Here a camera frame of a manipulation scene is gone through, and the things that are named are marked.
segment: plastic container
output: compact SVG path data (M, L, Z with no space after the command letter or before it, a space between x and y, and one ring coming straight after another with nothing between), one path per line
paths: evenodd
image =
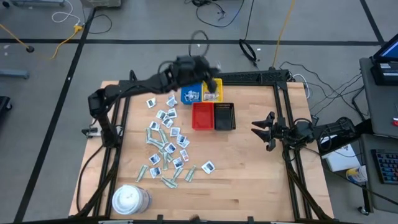
M214 80L217 83L216 93L218 93L218 97L216 100L206 100L205 101L204 95L206 92L209 92L209 89L207 89L207 84L205 82L203 82L202 87L201 87L201 98L202 98L203 103L206 103L206 102L221 103L221 102L223 102L223 80L220 78L215 78Z
M228 131L236 129L234 104L215 103L214 120L216 130Z
M195 130L214 129L213 103L194 103L192 105L192 128Z
M346 177L349 181L354 183L362 183L368 181L366 166L361 166L347 170Z
M132 185L123 185L113 194L112 207L120 215L132 215L147 210L151 201L148 191Z
M190 90L199 93L199 99L193 100L193 101L187 101L185 100L185 94L188 93ZM185 105L191 105L192 103L195 102L201 102L201 83L199 84L194 84L191 86L186 86L181 88L181 102Z

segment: yellow cable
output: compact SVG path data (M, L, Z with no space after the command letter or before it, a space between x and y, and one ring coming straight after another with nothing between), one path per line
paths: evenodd
M278 42L276 43L274 61L273 61L273 63L272 63L272 66L273 66L273 67L274 67L274 65L275 65L276 58L277 58L277 56L278 56L278 48L279 48L280 39L282 38L282 34L284 33L284 29L285 29L285 26L286 26L286 24L287 24L287 21L289 21L290 13L293 11L294 1L295 1L295 0L292 0L292 4L290 5L289 12L287 13L287 16L286 16L286 19L285 19L285 22L284 22L284 26L282 27L282 30L280 31L279 38L278 38Z
M26 45L25 43L23 43L20 39L18 39L17 36L15 36L11 31L9 31L5 26L3 26L2 24L0 24L0 27L2 29L4 29L7 33L9 33L14 39L16 39L20 44L22 44L24 47L26 47L27 49L29 48L28 45Z
M61 42L60 44L58 44L58 46L57 46L57 48L55 49L55 52L54 52L54 54L52 55L52 57L50 58L50 60L54 59L55 56L57 56L57 54L58 54L58 49L61 47L62 44L68 42L68 41L69 41L70 39L72 39L79 31L81 31L81 30L83 29L82 26L74 26L74 28L75 28L74 33L73 33L68 39L66 39L66 40L64 40L63 42Z

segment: yellow bin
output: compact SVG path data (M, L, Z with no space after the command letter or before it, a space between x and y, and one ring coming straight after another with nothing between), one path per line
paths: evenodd
M217 90L216 94L218 94L218 97L216 100L205 100L205 93L210 93L209 89L207 89L207 84L203 82L201 84L201 101L206 103L206 102L212 102L212 103L222 103L223 102L223 80L220 78L215 78L214 79L217 83Z

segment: desk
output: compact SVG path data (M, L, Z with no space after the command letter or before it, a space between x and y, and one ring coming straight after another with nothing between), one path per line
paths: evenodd
M367 184L369 185L369 189L383 196L391 198L391 200L398 201L398 185L380 183L379 175L371 154L372 149L398 150L398 139L363 134L359 141L359 145L365 158L366 172L368 173ZM376 197L373 194L368 194L368 196L370 199L370 205L373 205L376 209L398 213L397 205Z
M102 87L115 83L117 82L103 82ZM303 85L289 83L288 87L294 118L310 119ZM145 213L122 216L112 211L111 218L155 220L158 214L163 214L165 220L188 220L197 214L204 220L243 221L248 216L253 216L255 221L294 220L285 162L281 156L282 145L277 141L277 147L272 152L267 152L265 144L250 131L253 128L251 121L263 120L270 111L275 111L273 88L224 86L223 93L224 102L234 103L236 130L233 131L194 131L191 106L181 104L180 92L175 93L179 103L176 106L178 118L175 118L174 126L181 127L182 134L191 142L187 147L190 161L183 167L184 171L177 180L177 189L167 188L159 177L152 179L149 172L138 184L135 183L141 165L149 165L149 157L158 152L157 148L145 143L144 129L152 120L157 119L155 115L158 110L168 109L165 104L168 95L145 94L131 98L116 188L123 184L140 186L150 192L153 201ZM152 97L156 97L157 105L148 109L146 100ZM166 133L170 132L161 126ZM159 138L156 134L153 132L154 138ZM169 138L169 141L175 142L175 139ZM88 140L82 164L100 145L100 138ZM308 147L317 150L315 143ZM102 150L89 163L83 175L81 206L98 186L103 155ZM302 150L301 156L308 191L325 213L333 217L319 156L305 150ZM211 160L216 167L210 175L200 169L207 160ZM184 178L192 165L197 165L198 169L192 183L188 183ZM172 169L162 171L162 175L173 176L172 163L169 168ZM301 202L301 194L298 190L297 192L298 201ZM104 213L107 196L108 190L105 190L100 215ZM76 213L75 199L76 193L70 214ZM304 217L302 203L299 205L300 216Z

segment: chair wheel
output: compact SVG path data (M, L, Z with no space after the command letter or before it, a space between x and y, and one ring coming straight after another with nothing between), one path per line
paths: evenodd
M9 8L9 7L10 7L10 4L9 4L8 2L6 2L6 1L3 1L3 2L2 2L2 5L3 5L4 7L6 7L6 8Z
M361 207L358 207L357 209L362 215L366 215L366 216L369 215L369 212L367 212L364 207L361 206Z

